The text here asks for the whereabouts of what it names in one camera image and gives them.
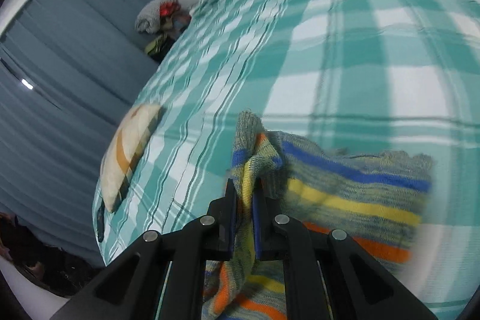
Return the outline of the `teal white plaid bedsheet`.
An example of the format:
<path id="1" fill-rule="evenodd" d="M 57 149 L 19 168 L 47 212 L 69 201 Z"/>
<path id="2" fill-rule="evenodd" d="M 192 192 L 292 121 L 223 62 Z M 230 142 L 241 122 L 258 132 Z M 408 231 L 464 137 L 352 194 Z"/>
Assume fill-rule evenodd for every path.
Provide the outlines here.
<path id="1" fill-rule="evenodd" d="M 239 113 L 350 154 L 433 158 L 400 280 L 440 319 L 479 286 L 479 0 L 201 0 L 137 97 L 165 115 L 126 199 L 105 217 L 116 258 L 224 191 Z"/>

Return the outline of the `blue grey curtain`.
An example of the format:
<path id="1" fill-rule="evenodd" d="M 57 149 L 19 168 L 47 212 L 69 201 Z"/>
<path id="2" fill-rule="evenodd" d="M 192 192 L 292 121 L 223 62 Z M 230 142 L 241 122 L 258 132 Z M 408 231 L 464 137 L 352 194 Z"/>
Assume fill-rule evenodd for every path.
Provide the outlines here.
<path id="1" fill-rule="evenodd" d="M 1 35 L 1 209 L 95 266 L 100 163 L 157 68 L 134 28 L 149 1 L 29 0 Z"/>

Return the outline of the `pile of clothes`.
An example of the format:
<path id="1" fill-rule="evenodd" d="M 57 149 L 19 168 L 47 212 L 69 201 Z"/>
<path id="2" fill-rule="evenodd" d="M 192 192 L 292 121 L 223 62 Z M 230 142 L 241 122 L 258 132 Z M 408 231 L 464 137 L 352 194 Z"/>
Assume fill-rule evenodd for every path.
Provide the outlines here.
<path id="1" fill-rule="evenodd" d="M 179 0 L 153 0 L 139 12 L 134 27 L 139 33 L 155 36 L 144 52 L 161 63 L 190 23 L 190 13 Z"/>

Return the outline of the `cream pillow with orange stripe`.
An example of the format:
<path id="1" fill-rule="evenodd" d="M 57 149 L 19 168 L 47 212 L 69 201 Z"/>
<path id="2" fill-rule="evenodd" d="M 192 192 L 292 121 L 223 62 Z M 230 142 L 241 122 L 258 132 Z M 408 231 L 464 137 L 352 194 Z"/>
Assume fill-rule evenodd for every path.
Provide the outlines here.
<path id="1" fill-rule="evenodd" d="M 163 112 L 161 105 L 133 106 L 124 116 L 100 166 L 99 181 L 103 204 L 114 213 L 125 199 L 131 179 Z"/>

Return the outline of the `black smartphone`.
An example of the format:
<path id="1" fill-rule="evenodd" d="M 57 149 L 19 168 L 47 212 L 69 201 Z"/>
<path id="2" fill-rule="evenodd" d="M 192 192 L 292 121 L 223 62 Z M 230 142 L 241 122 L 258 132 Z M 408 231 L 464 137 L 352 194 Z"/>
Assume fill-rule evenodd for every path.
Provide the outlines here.
<path id="1" fill-rule="evenodd" d="M 104 240 L 104 230 L 105 230 L 104 213 L 105 213 L 105 204 L 104 202 L 100 202 L 96 212 L 96 223 L 97 223 L 96 236 L 97 236 L 97 241 L 99 243 L 102 243 Z"/>

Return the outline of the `multicolour striped knit sweater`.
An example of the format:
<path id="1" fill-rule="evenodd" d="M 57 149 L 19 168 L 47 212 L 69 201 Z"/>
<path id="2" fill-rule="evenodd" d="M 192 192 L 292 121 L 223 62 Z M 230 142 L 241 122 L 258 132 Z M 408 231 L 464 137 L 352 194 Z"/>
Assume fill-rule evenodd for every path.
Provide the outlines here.
<path id="1" fill-rule="evenodd" d="M 255 183 L 307 228 L 351 235 L 393 274 L 411 256 L 431 189 L 433 162 L 403 151 L 350 155 L 325 151 L 311 140 L 269 131 L 244 111 L 233 139 L 231 177 L 238 195 L 233 257 L 208 262 L 203 319 L 284 319 L 283 270 L 258 262 L 251 203 Z"/>

